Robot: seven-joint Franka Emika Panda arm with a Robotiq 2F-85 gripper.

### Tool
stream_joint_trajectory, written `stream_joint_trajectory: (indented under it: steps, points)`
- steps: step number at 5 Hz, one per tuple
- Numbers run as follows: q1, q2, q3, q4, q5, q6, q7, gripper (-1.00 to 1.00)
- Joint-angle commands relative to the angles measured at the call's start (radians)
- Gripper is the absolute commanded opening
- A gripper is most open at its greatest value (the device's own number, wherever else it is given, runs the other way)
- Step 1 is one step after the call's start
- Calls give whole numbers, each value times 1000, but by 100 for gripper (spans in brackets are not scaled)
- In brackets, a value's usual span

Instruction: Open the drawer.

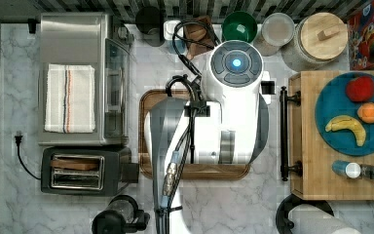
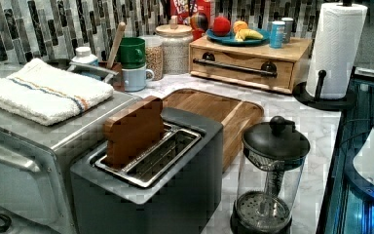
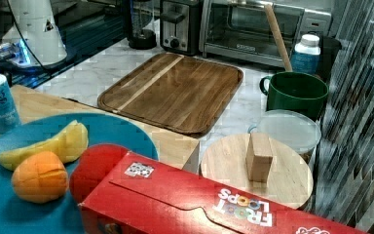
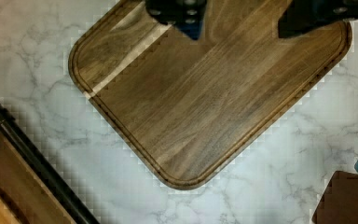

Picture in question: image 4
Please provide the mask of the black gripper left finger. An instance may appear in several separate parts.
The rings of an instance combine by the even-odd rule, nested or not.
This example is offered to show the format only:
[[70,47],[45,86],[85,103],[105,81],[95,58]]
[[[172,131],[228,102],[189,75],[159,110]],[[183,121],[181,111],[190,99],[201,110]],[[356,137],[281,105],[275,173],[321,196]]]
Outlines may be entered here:
[[173,25],[192,40],[200,38],[207,0],[145,0],[147,13],[158,23]]

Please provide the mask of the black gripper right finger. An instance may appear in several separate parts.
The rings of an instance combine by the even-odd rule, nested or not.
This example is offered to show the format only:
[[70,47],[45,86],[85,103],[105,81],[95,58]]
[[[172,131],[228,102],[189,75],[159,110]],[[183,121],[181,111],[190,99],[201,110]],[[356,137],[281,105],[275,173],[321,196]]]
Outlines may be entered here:
[[293,0],[278,20],[278,37],[297,37],[345,20],[358,20],[358,0]]

